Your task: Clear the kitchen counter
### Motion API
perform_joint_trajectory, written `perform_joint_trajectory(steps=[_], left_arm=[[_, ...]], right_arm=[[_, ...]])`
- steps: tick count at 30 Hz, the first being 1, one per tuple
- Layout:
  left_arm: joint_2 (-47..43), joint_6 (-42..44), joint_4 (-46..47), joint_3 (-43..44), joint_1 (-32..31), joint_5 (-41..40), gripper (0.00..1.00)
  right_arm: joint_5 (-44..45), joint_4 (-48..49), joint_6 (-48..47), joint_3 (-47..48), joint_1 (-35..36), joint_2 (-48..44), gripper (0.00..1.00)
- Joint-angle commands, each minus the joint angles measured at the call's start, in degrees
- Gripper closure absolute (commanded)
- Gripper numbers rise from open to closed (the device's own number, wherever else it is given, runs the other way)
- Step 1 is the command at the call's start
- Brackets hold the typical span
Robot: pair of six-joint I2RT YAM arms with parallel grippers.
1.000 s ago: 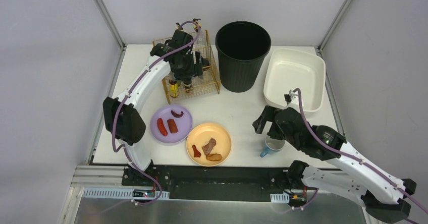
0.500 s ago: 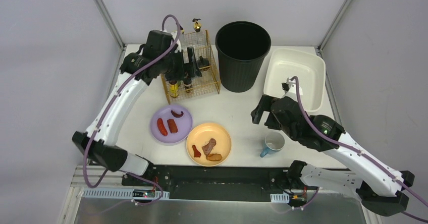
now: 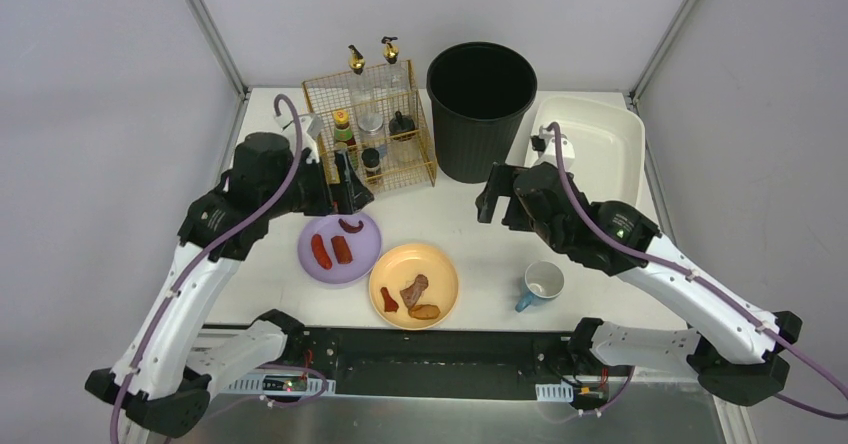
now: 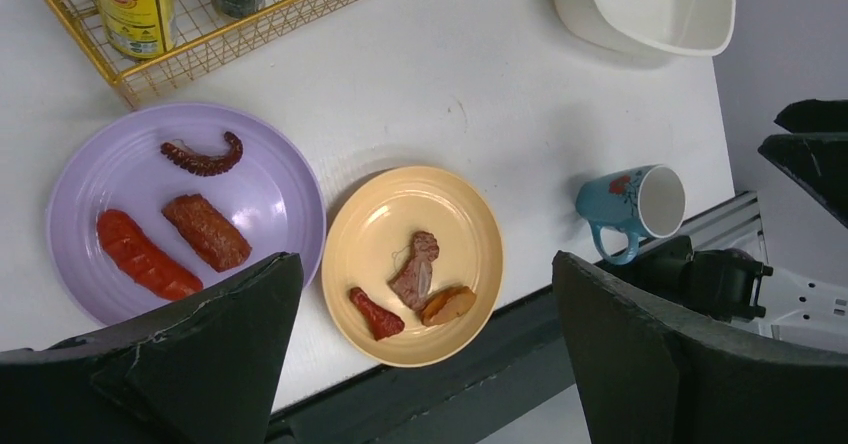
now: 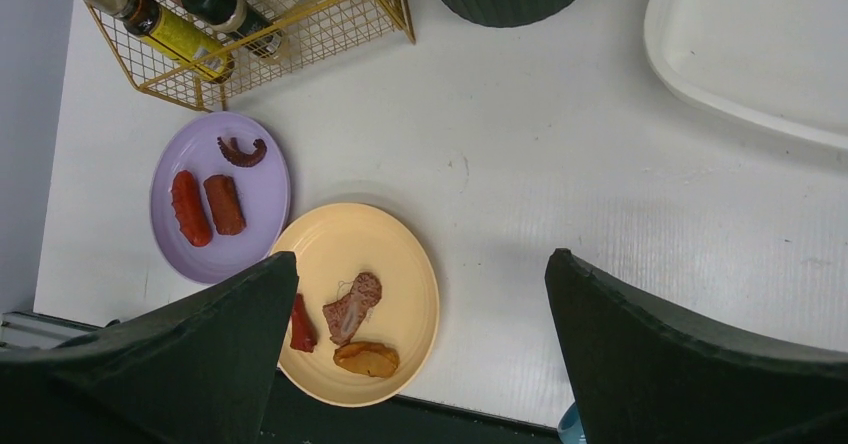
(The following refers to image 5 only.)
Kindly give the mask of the gold wire basket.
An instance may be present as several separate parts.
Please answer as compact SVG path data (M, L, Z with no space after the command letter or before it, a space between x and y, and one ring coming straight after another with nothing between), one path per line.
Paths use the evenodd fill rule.
M181 0L156 0L218 40L223 54L232 55L235 68L230 78L213 83L129 34L116 18L82 1L137 91L196 111L224 108L237 95L385 33L414 33L407 0L246 0L272 23L257 36L280 30L289 40L289 55L280 62L269 62L247 50L248 39L233 41L217 32L188 13Z

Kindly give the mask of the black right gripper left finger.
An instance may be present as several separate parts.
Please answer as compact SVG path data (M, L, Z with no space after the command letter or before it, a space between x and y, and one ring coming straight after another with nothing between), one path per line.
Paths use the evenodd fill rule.
M1 355L5 443L253 443L298 286L279 252L147 314Z

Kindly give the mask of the small black spice jar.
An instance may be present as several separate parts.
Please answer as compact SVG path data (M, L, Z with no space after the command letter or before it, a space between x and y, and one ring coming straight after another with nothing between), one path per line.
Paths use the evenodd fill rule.
M289 40L246 0L181 0L184 9L233 41L248 39L245 47L260 59L280 62L290 52Z

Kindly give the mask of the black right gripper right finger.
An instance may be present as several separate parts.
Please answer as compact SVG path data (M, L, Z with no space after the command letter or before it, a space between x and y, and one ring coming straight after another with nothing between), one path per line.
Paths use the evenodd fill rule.
M558 249L545 284L592 443L843 443L847 356L749 332Z

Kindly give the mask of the small yellow label bottle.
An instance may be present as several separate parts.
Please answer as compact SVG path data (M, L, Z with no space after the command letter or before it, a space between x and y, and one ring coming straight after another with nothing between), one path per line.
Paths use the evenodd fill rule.
M84 0L123 23L129 34L178 64L188 65L202 80L223 83L235 68L223 45L156 0Z

